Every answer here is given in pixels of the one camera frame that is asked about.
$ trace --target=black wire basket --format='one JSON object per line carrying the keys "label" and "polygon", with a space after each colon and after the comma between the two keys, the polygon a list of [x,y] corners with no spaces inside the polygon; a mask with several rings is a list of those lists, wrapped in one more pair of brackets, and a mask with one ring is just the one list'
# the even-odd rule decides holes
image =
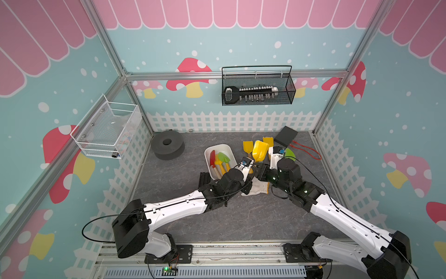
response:
{"label": "black wire basket", "polygon": [[291,66],[222,67],[222,105],[292,104]]}

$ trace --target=white wire basket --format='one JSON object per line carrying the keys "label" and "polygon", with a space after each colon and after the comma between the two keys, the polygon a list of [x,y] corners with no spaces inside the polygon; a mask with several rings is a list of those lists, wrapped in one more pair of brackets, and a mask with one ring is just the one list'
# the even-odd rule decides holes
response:
{"label": "white wire basket", "polygon": [[102,105],[82,131],[76,132],[89,113],[70,135],[86,156],[121,159],[141,122],[141,111],[136,104],[109,102],[105,95],[98,102],[101,99]]}

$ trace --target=white glove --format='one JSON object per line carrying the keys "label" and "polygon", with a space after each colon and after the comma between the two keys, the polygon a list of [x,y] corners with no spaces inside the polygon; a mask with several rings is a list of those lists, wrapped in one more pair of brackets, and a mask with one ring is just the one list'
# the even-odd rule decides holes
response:
{"label": "white glove", "polygon": [[268,182],[260,181],[254,177],[252,179],[252,187],[251,190],[249,191],[249,194],[246,195],[242,193],[242,196],[252,196],[260,193],[268,194],[268,185],[269,185]]}

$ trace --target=red mushroom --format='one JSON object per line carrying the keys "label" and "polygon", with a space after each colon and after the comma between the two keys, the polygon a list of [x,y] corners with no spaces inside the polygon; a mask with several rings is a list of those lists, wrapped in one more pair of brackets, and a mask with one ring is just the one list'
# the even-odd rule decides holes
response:
{"label": "red mushroom", "polygon": [[296,87],[295,98],[302,98],[305,96],[305,88],[316,89],[319,87],[319,82],[317,78],[297,78],[294,81],[294,86]]}
{"label": "red mushroom", "polygon": [[426,212],[435,224],[446,231],[446,204],[429,202],[426,205]]}
{"label": "red mushroom", "polygon": [[54,234],[38,233],[51,218],[51,209],[36,210],[19,236],[0,259],[3,279],[21,279],[25,275],[30,255],[43,260],[54,243]]}
{"label": "red mushroom", "polygon": [[386,153],[383,167],[386,164],[395,169],[387,174],[387,178],[395,188],[400,189],[406,181],[410,181],[418,197],[424,197],[432,184],[429,164],[422,157]]}
{"label": "red mushroom", "polygon": [[156,80],[140,80],[132,82],[133,88],[135,88],[138,96],[142,96],[142,92],[144,92],[144,98],[146,99],[154,99],[156,97],[152,88],[163,89],[163,86],[159,81]]}
{"label": "red mushroom", "polygon": [[[338,82],[339,78],[331,78],[322,85],[322,90],[325,91],[333,90],[336,88]],[[351,76],[349,82],[342,90],[341,96],[339,96],[338,98],[338,102],[342,105],[345,105],[347,102],[348,93],[350,92],[353,94],[353,98],[357,103],[361,101],[361,98],[364,94],[365,83],[366,83],[365,65],[361,61],[358,67],[356,68],[355,72]]]}
{"label": "red mushroom", "polygon": [[[74,127],[76,126],[61,126],[49,131],[43,137],[45,164],[41,164],[41,168],[47,167],[54,160],[60,149],[70,139],[70,133]],[[51,201],[58,204],[65,200],[70,192],[73,174],[79,177],[82,184],[86,184],[94,170],[95,161],[84,156],[79,150],[50,189]]]}
{"label": "red mushroom", "polygon": [[[186,58],[181,62],[176,72],[211,72],[205,63],[195,58]],[[181,88],[187,88],[186,97],[200,98],[203,96],[203,91],[200,88],[200,82],[216,84],[216,79],[199,79],[199,80],[169,80],[166,84],[167,89],[177,91]]]}

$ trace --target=wire mesh basket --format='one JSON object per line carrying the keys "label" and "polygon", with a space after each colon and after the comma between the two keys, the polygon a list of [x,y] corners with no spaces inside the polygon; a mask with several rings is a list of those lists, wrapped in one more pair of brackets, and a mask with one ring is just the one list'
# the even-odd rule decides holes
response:
{"label": "wire mesh basket", "polygon": [[140,108],[136,104],[109,102],[104,95],[101,99],[102,104],[84,128],[78,131],[82,119],[70,135],[86,156],[120,159],[141,122]]}
{"label": "wire mesh basket", "polygon": [[222,105],[292,104],[291,66],[222,67]]}

